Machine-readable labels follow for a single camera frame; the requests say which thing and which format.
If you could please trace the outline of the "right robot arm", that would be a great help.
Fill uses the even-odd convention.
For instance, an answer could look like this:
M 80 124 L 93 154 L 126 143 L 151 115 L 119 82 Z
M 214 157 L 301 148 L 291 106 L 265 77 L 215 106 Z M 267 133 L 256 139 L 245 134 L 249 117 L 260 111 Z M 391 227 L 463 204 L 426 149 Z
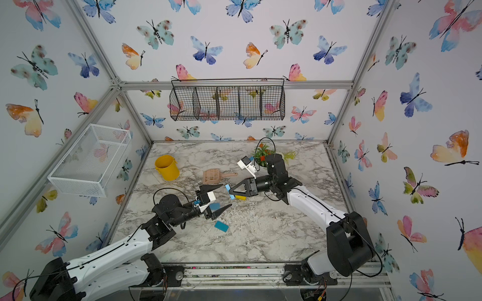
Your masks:
M 345 213 L 316 197 L 291 177 L 280 154 L 266 157 L 267 174 L 257 176 L 254 161 L 244 157 L 237 165 L 252 175 L 229 190 L 234 196 L 253 197 L 270 191 L 275 201 L 283 201 L 312 219 L 326 235 L 326 249 L 301 262 L 300 274 L 309 284 L 321 283 L 332 272 L 351 276 L 376 256 L 363 218 L 356 212 Z

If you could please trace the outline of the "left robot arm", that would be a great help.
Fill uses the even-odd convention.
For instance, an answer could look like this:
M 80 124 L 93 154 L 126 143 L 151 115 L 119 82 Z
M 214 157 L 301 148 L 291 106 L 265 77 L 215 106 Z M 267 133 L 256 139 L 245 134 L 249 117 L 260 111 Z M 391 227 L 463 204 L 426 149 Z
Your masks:
M 176 226 L 184 228 L 199 216 L 215 220 L 228 209 L 210 209 L 218 188 L 201 185 L 185 204 L 174 194 L 165 195 L 154 204 L 154 216 L 127 237 L 68 262 L 52 260 L 32 278 L 30 300 L 97 300 L 130 287 L 166 287 L 168 273 L 153 251 L 175 236 Z

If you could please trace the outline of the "light blue building block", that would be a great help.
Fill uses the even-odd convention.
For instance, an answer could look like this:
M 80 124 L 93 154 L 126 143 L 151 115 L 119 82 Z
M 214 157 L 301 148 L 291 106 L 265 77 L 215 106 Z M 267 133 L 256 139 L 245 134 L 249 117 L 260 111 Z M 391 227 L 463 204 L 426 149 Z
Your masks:
M 218 209 L 220 209 L 220 204 L 219 203 L 212 203 L 212 204 L 210 204 L 210 209 L 212 211 L 217 211 Z

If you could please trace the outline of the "teal building block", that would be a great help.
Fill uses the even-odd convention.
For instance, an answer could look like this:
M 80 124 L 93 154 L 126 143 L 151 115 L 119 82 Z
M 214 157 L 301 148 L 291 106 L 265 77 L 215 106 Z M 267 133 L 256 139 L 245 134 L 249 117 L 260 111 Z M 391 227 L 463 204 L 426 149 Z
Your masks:
M 225 223 L 222 223 L 220 221 L 217 221 L 215 224 L 215 228 L 220 230 L 221 232 L 227 233 L 229 226 Z

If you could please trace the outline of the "beige plastic slotted scoop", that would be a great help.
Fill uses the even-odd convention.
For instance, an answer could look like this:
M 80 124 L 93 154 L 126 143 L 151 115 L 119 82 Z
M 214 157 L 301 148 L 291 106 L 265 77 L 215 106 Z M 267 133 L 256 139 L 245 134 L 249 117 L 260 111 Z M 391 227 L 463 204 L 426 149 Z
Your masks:
M 203 172 L 202 183 L 205 185 L 220 184 L 223 179 L 237 176 L 237 173 L 224 173 L 220 169 L 207 169 Z

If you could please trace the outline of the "white pot artificial flowers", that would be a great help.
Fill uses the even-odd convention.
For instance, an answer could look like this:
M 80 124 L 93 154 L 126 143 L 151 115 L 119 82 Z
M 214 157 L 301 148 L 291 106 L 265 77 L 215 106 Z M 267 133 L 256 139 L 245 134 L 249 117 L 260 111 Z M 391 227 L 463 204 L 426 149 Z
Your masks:
M 274 154 L 274 150 L 271 150 L 267 144 L 259 144 L 256 148 L 256 151 L 254 153 L 254 160 L 256 164 L 259 166 L 266 168 L 267 167 L 267 161 L 266 157 L 270 154 Z M 294 160 L 297 156 L 296 151 L 289 151 L 285 153 L 280 153 L 282 159 L 285 161 L 286 164 L 289 164 L 290 160 Z

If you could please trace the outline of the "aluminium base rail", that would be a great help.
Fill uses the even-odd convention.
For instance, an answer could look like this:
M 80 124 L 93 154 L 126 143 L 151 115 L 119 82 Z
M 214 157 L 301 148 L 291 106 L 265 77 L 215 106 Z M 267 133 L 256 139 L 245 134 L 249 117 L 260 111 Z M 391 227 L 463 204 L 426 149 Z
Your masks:
M 385 272 L 370 278 L 356 272 L 344 277 L 337 272 L 307 279 L 300 263 L 162 264 L 149 268 L 144 262 L 123 264 L 104 275 L 78 276 L 75 289 L 98 298 L 129 287 L 173 290 L 258 288 L 389 288 Z

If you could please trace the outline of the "white mesh wall basket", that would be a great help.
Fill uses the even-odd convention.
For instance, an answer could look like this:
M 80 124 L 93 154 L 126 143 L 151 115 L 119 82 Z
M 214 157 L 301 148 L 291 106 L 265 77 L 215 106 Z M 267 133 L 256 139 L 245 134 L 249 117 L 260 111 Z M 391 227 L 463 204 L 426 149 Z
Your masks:
M 107 184 L 131 144 L 128 129 L 90 124 L 47 179 L 59 192 L 107 197 Z

